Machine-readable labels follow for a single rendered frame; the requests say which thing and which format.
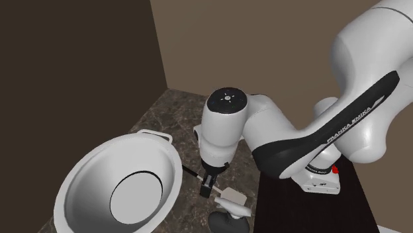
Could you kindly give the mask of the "white curved object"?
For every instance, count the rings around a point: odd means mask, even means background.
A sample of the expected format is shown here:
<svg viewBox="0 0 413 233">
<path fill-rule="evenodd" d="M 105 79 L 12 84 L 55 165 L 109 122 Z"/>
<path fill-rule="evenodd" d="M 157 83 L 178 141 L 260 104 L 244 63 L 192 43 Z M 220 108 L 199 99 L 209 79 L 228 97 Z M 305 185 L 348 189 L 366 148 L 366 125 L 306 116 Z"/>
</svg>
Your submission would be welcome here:
<svg viewBox="0 0 413 233">
<path fill-rule="evenodd" d="M 230 216 L 234 219 L 250 217 L 252 215 L 251 209 L 228 199 L 216 197 L 214 201 L 218 203 L 219 208 L 227 210 L 230 213 Z"/>
</svg>

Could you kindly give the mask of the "dark grey round object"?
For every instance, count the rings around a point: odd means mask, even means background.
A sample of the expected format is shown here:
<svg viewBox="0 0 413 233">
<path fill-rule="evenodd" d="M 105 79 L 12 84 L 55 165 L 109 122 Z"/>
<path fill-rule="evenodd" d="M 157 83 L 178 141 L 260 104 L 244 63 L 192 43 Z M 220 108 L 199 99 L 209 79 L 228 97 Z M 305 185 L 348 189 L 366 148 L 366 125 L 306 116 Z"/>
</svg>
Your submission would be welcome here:
<svg viewBox="0 0 413 233">
<path fill-rule="evenodd" d="M 229 212 L 214 211 L 208 216 L 210 233 L 250 233 L 246 217 L 235 219 Z"/>
</svg>

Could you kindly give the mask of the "dark robot stand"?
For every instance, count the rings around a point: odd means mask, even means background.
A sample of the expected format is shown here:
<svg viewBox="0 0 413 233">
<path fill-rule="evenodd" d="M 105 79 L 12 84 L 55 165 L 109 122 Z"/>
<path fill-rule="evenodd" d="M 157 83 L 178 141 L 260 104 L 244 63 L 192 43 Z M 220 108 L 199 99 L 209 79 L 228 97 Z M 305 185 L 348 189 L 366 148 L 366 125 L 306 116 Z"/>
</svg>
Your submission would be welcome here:
<svg viewBox="0 0 413 233">
<path fill-rule="evenodd" d="M 253 233 L 380 233 L 353 164 L 336 162 L 337 195 L 306 193 L 292 179 L 259 178 Z"/>
</svg>

